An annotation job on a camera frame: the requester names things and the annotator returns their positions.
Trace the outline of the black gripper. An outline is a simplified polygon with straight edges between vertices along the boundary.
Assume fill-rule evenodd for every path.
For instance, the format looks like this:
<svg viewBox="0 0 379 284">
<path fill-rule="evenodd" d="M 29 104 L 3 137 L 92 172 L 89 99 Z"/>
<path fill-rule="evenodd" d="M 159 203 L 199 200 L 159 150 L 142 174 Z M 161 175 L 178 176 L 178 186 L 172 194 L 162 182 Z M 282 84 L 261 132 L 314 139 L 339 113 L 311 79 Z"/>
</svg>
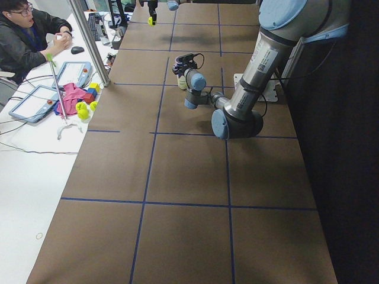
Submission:
<svg viewBox="0 0 379 284">
<path fill-rule="evenodd" d="M 176 76 L 183 76 L 187 69 L 196 69 L 197 63 L 193 59 L 177 60 L 172 66 L 172 72 Z"/>
<path fill-rule="evenodd" d="M 148 1 L 148 7 L 157 7 L 157 6 L 158 6 L 157 0 Z M 155 21 L 157 20 L 156 8 L 149 8 L 149 14 L 150 14 L 150 17 L 153 17 Z"/>
</svg>

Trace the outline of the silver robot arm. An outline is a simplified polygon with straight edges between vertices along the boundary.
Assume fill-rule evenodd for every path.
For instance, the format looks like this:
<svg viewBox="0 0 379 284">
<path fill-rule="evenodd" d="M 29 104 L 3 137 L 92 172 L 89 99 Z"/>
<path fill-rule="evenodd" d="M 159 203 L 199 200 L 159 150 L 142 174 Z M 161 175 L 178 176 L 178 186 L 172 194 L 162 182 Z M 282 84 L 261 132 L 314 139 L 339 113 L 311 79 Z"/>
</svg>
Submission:
<svg viewBox="0 0 379 284">
<path fill-rule="evenodd" d="M 239 79 L 233 96 L 205 92 L 205 78 L 198 72 L 194 54 L 175 59 L 172 71 L 187 85 L 185 106 L 215 107 L 211 126 L 216 137 L 250 138 L 263 127 L 262 115 L 253 110 L 276 68 L 286 62 L 301 38 L 305 41 L 343 37 L 348 29 L 350 1 L 263 1 L 260 29 L 253 55 Z"/>
<path fill-rule="evenodd" d="M 186 0 L 166 1 L 166 4 L 170 11 L 176 11 L 180 5 L 186 4 L 186 3 L 191 3 L 191 1 L 186 1 Z M 147 22 L 150 26 L 155 26 L 157 22 L 156 8 L 158 7 L 158 1 L 148 1 L 147 6 L 149 8 L 149 15 L 150 15 Z"/>
</svg>

